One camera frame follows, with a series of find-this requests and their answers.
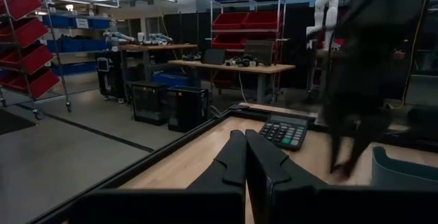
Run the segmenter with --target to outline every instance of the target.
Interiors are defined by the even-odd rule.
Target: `calculator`
[[[271,114],[259,134],[280,148],[298,151],[308,126],[309,120],[305,117]]]

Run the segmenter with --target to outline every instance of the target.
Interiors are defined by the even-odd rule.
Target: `calculator display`
[[[292,117],[279,116],[279,115],[271,115],[270,120],[291,123],[291,124],[296,124],[296,125],[306,125],[306,123],[307,123],[307,121],[304,119],[296,119],[296,118],[292,118]]]

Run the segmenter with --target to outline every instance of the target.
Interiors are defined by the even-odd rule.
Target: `calculator keypad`
[[[305,126],[268,121],[259,133],[271,142],[296,146],[305,137]]]

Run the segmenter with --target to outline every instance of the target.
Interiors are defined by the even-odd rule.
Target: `black floor mat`
[[[33,127],[35,123],[0,109],[0,135]]]

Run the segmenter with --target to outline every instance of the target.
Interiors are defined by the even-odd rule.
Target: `caster wheel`
[[[66,107],[67,107],[67,111],[68,111],[68,112],[71,112],[71,102],[68,101],[68,102],[66,103]]]
[[[34,111],[34,116],[36,120],[41,121],[44,115],[40,111]]]

